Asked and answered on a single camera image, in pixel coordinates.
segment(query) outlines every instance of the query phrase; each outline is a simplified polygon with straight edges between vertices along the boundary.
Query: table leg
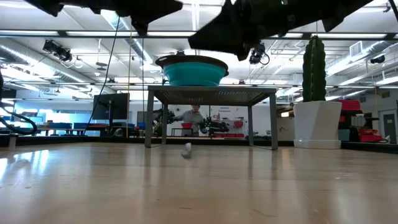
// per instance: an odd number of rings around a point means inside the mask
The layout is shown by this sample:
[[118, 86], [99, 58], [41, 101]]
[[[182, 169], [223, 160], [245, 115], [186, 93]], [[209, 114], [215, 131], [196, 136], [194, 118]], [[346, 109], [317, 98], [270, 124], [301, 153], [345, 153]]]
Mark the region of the table leg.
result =
[[147, 121], [145, 130], [145, 147], [150, 147], [152, 142], [152, 122], [154, 114], [154, 92], [148, 91]]
[[278, 149], [278, 130], [276, 124], [276, 96], [275, 93], [269, 95], [269, 113], [271, 116], [271, 141], [272, 150]]
[[248, 106], [248, 115], [249, 115], [249, 145], [254, 145], [254, 137], [253, 137], [253, 108], [252, 106]]
[[163, 104], [162, 144], [166, 144], [168, 114], [169, 114], [169, 106], [167, 104]]

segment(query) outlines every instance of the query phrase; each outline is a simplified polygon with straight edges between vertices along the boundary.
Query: metal table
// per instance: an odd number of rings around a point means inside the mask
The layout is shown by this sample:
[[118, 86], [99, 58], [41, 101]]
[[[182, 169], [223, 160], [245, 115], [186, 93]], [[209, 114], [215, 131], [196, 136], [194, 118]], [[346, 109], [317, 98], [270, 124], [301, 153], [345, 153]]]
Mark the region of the metal table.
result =
[[252, 107], [269, 97], [272, 149], [278, 149], [276, 89], [256, 87], [148, 86], [145, 147], [151, 147], [154, 97], [163, 103], [162, 144], [167, 138], [168, 105], [247, 106], [249, 144], [254, 145]]

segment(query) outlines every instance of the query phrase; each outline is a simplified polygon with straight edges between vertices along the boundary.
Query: wooden floor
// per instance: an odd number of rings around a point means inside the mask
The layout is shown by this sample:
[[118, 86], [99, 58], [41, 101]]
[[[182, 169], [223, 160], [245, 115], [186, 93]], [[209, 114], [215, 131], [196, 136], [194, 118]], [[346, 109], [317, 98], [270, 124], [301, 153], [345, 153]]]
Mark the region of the wooden floor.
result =
[[236, 146], [59, 144], [0, 152], [0, 223], [398, 220], [398, 156]]

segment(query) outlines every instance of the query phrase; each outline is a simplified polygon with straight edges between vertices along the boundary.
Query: plant pot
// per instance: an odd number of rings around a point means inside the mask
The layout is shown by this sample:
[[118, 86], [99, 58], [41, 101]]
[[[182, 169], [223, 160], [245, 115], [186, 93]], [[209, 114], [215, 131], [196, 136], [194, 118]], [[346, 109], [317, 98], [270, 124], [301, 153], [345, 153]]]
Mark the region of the plant pot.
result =
[[294, 146], [309, 149], [340, 149], [338, 122], [341, 103], [314, 101], [294, 106]]
[[156, 60], [172, 86], [218, 86], [228, 75], [224, 62], [206, 56], [168, 55]]

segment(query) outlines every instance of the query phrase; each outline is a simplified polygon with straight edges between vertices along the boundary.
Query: potted cactus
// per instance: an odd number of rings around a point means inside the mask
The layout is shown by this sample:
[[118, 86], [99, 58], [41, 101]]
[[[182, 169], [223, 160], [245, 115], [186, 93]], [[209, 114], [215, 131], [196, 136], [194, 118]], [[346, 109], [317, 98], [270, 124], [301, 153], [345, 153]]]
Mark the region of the potted cactus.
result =
[[294, 106], [295, 147], [339, 149], [338, 122], [341, 103], [325, 100], [325, 45], [313, 36], [303, 64], [303, 103]]

